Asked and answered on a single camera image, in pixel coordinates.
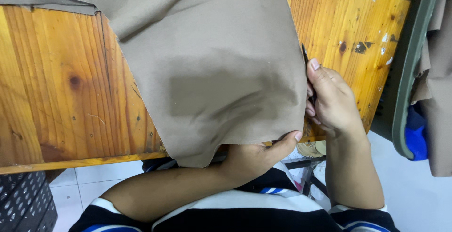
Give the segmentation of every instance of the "floor tile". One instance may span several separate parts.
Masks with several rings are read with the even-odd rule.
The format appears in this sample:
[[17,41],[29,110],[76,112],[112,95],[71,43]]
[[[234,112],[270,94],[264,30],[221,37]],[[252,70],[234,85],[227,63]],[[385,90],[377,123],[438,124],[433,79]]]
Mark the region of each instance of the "floor tile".
[[67,232],[83,212],[77,185],[52,187],[50,191],[58,213],[54,232]]
[[83,210],[93,201],[102,195],[107,189],[110,189],[113,185],[121,182],[124,179],[102,181],[88,184],[79,184],[80,196],[82,199]]
[[79,184],[126,179],[143,173],[140,160],[76,168]]
[[58,177],[56,177],[49,186],[59,187],[59,186],[67,186],[67,185],[75,185],[77,184],[76,178],[76,170],[74,168],[68,168],[63,173],[61,173]]

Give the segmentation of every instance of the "sleeve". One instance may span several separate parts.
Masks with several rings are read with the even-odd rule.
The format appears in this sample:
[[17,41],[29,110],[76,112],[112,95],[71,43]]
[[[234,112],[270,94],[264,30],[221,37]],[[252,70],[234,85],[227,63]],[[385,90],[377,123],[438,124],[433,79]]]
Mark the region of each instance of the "sleeve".
[[399,232],[386,205],[378,210],[351,209],[336,205],[328,211],[336,223],[348,232]]
[[71,227],[69,232],[146,232],[150,231],[152,223],[142,223],[128,218],[101,198],[89,204],[80,219]]

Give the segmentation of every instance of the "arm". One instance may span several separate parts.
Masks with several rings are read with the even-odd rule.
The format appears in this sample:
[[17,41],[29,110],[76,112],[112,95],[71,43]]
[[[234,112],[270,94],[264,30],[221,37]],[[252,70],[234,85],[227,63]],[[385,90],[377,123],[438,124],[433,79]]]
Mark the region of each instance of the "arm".
[[326,131],[325,180],[331,205],[382,208],[383,190],[352,90],[339,73],[319,66],[315,58],[307,74],[312,83],[308,97],[315,90],[317,100],[307,102],[306,113]]
[[263,175],[290,154],[301,137],[300,131],[293,131],[270,148],[263,143],[230,145],[228,157],[221,165],[140,174],[116,184],[100,197],[112,202],[127,217],[150,222],[185,204]]

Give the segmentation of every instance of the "khaki garment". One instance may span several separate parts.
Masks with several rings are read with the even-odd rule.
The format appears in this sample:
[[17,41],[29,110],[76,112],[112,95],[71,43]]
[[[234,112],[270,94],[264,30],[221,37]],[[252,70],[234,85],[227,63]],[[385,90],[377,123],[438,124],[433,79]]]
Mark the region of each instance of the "khaki garment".
[[110,20],[168,154],[303,129],[307,79],[286,0],[86,0]]
[[441,29],[428,41],[431,68],[426,83],[432,98],[421,106],[428,122],[428,156],[433,176],[452,176],[452,0]]

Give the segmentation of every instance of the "wooden tabletop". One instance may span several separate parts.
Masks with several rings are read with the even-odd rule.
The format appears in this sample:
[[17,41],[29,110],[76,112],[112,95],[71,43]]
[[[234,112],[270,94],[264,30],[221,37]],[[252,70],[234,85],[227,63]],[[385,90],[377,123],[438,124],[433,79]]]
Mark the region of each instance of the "wooden tabletop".
[[[369,131],[410,0],[287,0]],[[301,142],[325,139],[305,120]],[[107,18],[0,6],[0,174],[167,156]]]

